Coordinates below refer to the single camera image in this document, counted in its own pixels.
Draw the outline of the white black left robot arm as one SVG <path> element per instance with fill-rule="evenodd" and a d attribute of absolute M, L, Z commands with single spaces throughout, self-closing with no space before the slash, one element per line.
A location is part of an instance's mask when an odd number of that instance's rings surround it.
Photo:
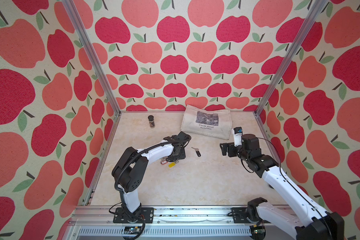
<path fill-rule="evenodd" d="M 112 170 L 115 190 L 121 198 L 121 210 L 117 216 L 134 223 L 141 221 L 142 204 L 139 200 L 138 187 L 143 181 L 149 164 L 160 159 L 171 163 L 186 158 L 185 148 L 192 137 L 184 132 L 165 137 L 159 143 L 145 148 L 128 147 Z"/>

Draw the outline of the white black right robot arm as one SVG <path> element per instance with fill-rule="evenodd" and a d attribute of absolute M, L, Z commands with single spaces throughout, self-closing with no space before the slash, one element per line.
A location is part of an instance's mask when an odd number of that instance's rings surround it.
<path fill-rule="evenodd" d="M 252 239 L 262 240 L 265 233 L 258 233 L 257 227 L 263 221 L 269 222 L 295 240 L 342 240 L 345 221 L 338 213 L 330 213 L 312 200 L 282 170 L 281 165 L 269 155 L 264 155 L 259 138 L 253 134 L 242 134 L 239 128 L 233 131 L 234 142 L 222 143 L 222 154 L 238 157 L 251 173 L 268 183 L 290 206 L 294 215 L 282 211 L 264 198 L 247 203 L 245 211 L 232 209 L 235 220 L 245 219 L 252 223 Z"/>

